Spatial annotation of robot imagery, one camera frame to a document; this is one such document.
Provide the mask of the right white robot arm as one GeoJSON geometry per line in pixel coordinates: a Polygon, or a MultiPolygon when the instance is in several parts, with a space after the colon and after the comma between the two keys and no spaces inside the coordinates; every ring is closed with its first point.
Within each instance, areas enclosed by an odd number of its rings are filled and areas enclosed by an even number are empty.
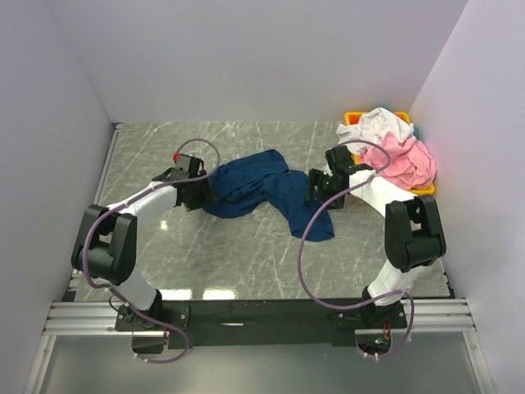
{"type": "Polygon", "coordinates": [[[308,222],[299,244],[297,271],[306,294],[317,304],[334,310],[360,308],[360,318],[371,328],[382,325],[389,317],[389,305],[408,294],[414,280],[446,252],[446,242],[437,202],[432,195],[416,195],[395,186],[381,172],[392,159],[385,149],[375,146],[386,157],[386,163],[374,169],[357,164],[349,150],[341,145],[325,152],[328,174],[311,169],[305,200],[322,205],[308,222]],[[304,280],[303,247],[314,223],[329,208],[342,208],[345,196],[353,195],[384,218],[386,261],[372,283],[363,291],[363,300],[346,306],[329,304],[317,298],[304,280]]]}

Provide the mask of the dark blue t shirt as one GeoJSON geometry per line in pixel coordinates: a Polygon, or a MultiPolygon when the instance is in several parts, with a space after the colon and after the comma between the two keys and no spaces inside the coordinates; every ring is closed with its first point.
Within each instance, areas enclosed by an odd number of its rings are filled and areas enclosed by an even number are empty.
{"type": "Polygon", "coordinates": [[[301,238],[320,208],[305,201],[308,176],[291,170],[285,158],[269,149],[221,165],[209,177],[215,200],[203,210],[219,218],[238,218],[268,202],[288,222],[290,234],[301,238]]]}

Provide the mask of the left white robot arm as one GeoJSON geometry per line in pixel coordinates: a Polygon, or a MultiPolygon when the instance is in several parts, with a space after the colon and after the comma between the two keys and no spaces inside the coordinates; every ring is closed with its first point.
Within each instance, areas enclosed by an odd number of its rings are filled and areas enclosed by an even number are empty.
{"type": "Polygon", "coordinates": [[[204,161],[177,153],[174,166],[143,190],[109,206],[92,204],[85,211],[71,255],[71,265],[94,288],[115,291],[133,305],[142,328],[158,328],[164,319],[161,292],[139,270],[139,225],[178,207],[201,209],[214,200],[204,161]]]}

